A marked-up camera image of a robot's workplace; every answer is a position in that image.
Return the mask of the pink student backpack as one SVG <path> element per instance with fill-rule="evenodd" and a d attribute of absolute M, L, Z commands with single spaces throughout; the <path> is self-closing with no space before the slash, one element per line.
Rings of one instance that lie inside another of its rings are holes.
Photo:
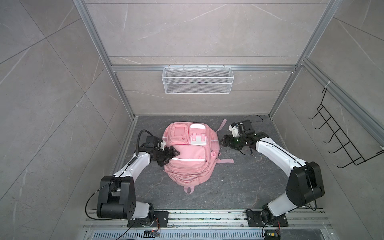
<path fill-rule="evenodd" d="M 217 132 L 203 123 L 175 122 L 162 137 L 166 146 L 180 154 L 169 160 L 164 171 L 188 195 L 208 181 L 217 164 L 233 164 L 233 159 L 220 159 Z"/>

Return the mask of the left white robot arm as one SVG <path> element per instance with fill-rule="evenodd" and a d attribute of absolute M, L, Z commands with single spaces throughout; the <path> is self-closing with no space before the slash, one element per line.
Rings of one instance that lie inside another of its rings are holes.
<path fill-rule="evenodd" d="M 135 181 L 151 162 L 163 167 L 179 155 L 175 147 L 167 147 L 165 141 L 156 136 L 147 136 L 143 144 L 137 140 L 131 160 L 114 175 L 101 179 L 97 217 L 106 221 L 135 219 L 151 224 L 155 220 L 153 205 L 137 201 Z"/>

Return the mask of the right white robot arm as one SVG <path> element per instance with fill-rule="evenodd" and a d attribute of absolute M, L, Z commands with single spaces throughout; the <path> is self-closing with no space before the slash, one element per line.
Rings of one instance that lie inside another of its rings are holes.
<path fill-rule="evenodd" d="M 264 132 L 255 132 L 252 123 L 244 120 L 229 127 L 230 135 L 224 135 L 220 145 L 241 151 L 244 147 L 257 151 L 276 164 L 288 177 L 285 192 L 275 200 L 265 204 L 261 213 L 263 222 L 271 224 L 273 220 L 287 212 L 315 203 L 325 195 L 320 166 L 315 162 L 306 162 L 276 144 Z"/>

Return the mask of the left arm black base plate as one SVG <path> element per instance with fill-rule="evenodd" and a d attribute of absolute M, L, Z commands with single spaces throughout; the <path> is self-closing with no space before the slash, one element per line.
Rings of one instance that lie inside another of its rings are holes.
<path fill-rule="evenodd" d="M 150 212 L 147 218 L 136 218 L 129 220 L 127 227 L 133 228 L 166 228 L 169 221 L 169 213 L 167 211 Z"/>

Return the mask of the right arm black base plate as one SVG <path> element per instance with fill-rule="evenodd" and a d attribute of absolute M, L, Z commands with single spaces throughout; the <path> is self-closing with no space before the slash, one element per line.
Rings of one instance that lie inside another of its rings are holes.
<path fill-rule="evenodd" d="M 249 227 L 288 227 L 285 215 L 275 217 L 266 210 L 256 211 L 247 209 L 245 211 Z"/>

